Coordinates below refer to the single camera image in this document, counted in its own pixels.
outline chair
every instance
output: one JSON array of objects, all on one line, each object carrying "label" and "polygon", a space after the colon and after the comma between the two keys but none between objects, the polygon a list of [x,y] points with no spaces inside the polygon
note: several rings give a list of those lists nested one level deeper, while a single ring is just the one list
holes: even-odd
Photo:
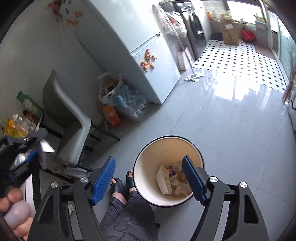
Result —
[{"label": "chair", "polygon": [[84,114],[77,105],[70,99],[70,97],[63,90],[59,77],[55,70],[51,74],[43,87],[43,105],[45,112],[63,128],[63,135],[57,133],[61,140],[56,151],[56,160],[69,166],[80,167],[91,171],[79,163],[80,155],[83,149],[93,151],[92,148],[85,145],[88,136],[100,139],[90,134],[91,127],[109,135],[116,140],[120,140],[109,131],[102,129],[95,125],[92,120]]}]

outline washing machine door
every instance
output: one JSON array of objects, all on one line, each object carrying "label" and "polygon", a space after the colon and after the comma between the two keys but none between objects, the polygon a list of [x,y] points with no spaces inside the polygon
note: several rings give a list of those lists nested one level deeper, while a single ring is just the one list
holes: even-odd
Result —
[{"label": "washing machine door", "polygon": [[205,36],[202,29],[202,25],[200,24],[198,16],[196,16],[194,12],[190,13],[189,22],[194,36],[196,36],[198,39],[204,39]]}]

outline hand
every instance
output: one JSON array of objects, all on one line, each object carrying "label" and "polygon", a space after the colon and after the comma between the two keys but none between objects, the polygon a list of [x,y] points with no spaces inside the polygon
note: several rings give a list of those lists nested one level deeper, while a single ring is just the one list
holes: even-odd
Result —
[{"label": "hand", "polygon": [[[9,191],[7,197],[0,198],[0,212],[7,212],[9,210],[9,202],[15,203],[24,198],[23,193],[18,188],[13,188]],[[13,232],[19,237],[23,238],[25,241],[28,240],[28,235],[30,227],[32,225],[33,218],[29,217],[24,223],[17,226]]]}]

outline person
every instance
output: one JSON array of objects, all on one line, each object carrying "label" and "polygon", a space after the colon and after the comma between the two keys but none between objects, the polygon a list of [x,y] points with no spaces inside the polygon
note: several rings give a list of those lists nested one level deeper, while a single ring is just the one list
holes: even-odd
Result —
[{"label": "person", "polygon": [[158,241],[154,212],[137,192],[133,171],[126,173],[126,189],[119,178],[111,179],[112,198],[100,223],[107,241]]},{"label": "person", "polygon": [[[7,212],[10,208],[10,202],[15,203],[20,200],[23,200],[23,198],[24,195],[20,189],[11,189],[6,197],[0,198],[0,212]],[[20,224],[15,229],[13,229],[14,234],[19,238],[23,238],[24,241],[27,241],[32,222],[32,217],[27,218],[27,220],[24,223]]]}]

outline black and white tile floor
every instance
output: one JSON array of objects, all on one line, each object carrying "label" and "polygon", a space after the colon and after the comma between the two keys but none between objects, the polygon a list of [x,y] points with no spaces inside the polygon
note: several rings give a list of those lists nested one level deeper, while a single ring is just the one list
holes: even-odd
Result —
[{"label": "black and white tile floor", "polygon": [[211,40],[193,66],[244,77],[281,93],[286,89],[277,62],[256,53],[252,43],[245,43],[242,40],[239,40],[239,46],[225,45],[222,41]]}]

